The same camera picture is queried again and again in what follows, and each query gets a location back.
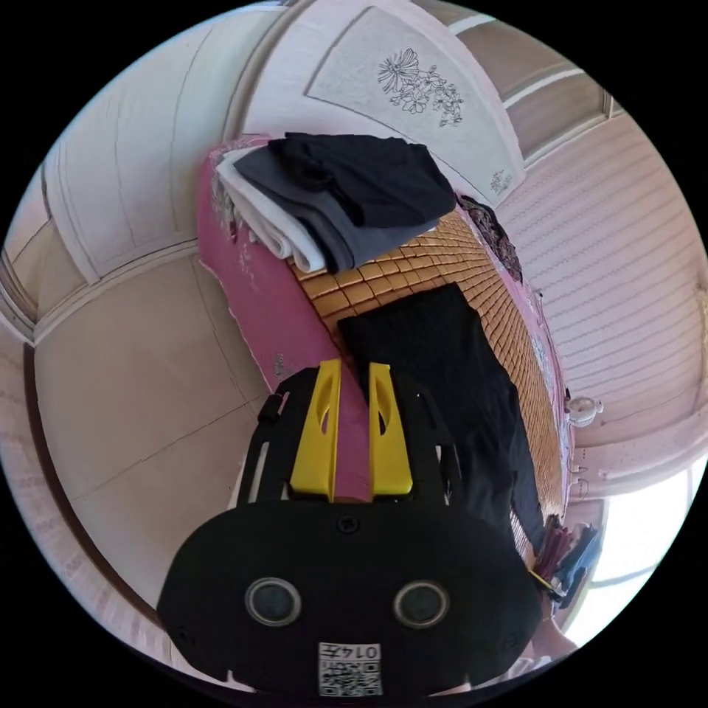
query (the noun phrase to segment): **screw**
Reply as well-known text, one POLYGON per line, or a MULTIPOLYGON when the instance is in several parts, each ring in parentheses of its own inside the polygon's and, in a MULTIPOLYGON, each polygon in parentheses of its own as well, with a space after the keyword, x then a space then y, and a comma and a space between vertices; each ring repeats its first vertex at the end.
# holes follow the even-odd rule
POLYGON ((183 642, 184 644, 194 646, 196 643, 194 641, 194 638, 192 637, 192 635, 184 627, 180 627, 177 630, 177 636, 179 637, 180 641, 183 642))
POLYGON ((337 528, 342 533, 356 533, 359 531, 359 521, 353 516, 342 516, 337 521, 337 528))

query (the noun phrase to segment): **pink bed frame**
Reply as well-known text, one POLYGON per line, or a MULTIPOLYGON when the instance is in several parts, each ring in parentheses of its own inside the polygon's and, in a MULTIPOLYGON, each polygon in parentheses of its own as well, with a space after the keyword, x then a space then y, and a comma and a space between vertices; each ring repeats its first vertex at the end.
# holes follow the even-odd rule
MULTIPOLYGON (((297 282, 290 266, 275 258, 251 236, 247 223, 233 222, 232 205, 223 191, 216 165, 231 150, 265 145, 270 136, 241 136, 212 150, 201 166, 198 180, 197 233, 202 264, 221 283, 229 312, 237 322, 268 388, 321 361, 341 353, 297 282)), ((572 430, 563 412, 564 386, 541 305, 528 285, 509 276, 469 217, 460 215, 487 248, 512 294, 529 332, 535 339, 539 361, 549 387, 563 458, 563 494, 567 498, 572 460, 572 430)), ((336 498, 369 501, 369 412, 364 395, 348 367, 342 370, 337 454, 336 498)))

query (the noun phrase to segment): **folded clothes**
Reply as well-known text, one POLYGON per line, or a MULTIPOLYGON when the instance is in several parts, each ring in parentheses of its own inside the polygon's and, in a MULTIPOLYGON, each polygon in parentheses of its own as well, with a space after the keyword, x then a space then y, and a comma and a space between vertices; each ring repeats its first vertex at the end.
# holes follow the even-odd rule
POLYGON ((372 135, 286 133, 267 150, 290 181, 331 195, 354 226, 422 226, 455 207, 454 191, 425 145, 372 135))
POLYGON ((234 208, 243 216, 259 241, 277 258, 292 256, 304 273, 325 267, 325 259, 307 229, 278 204, 255 189, 236 169, 235 162, 252 147, 232 150, 216 167, 234 208))
POLYGON ((436 219, 420 226, 385 229, 354 226, 330 193, 308 191, 293 182, 265 147, 243 155, 236 169, 269 200, 305 225, 328 270, 335 273, 357 268, 437 225, 436 219))

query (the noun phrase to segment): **yellow bracket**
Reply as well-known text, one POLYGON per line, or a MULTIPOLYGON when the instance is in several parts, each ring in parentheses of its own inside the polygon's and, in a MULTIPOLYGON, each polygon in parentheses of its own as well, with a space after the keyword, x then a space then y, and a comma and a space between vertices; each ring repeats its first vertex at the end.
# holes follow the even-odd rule
POLYGON ((374 499, 405 496, 413 488, 406 437, 388 364, 369 366, 369 473, 374 499))
POLYGON ((337 471, 340 391, 341 361, 323 361, 290 478, 293 492, 326 496, 330 502, 334 501, 337 471))

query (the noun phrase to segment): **bamboo mat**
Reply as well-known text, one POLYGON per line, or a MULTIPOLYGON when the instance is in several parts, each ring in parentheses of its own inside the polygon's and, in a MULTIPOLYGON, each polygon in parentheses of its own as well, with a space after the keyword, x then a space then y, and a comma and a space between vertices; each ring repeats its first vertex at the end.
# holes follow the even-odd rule
MULTIPOLYGON (((443 217, 435 231, 354 271, 333 276, 323 271, 304 274, 294 264, 291 268, 350 366, 353 360, 336 326, 338 320, 414 292, 459 283, 482 318, 497 359, 518 389, 544 517, 562 513, 558 433, 531 338, 484 247, 457 213, 443 217)), ((531 566, 530 543, 513 514, 512 525, 517 548, 531 566)))

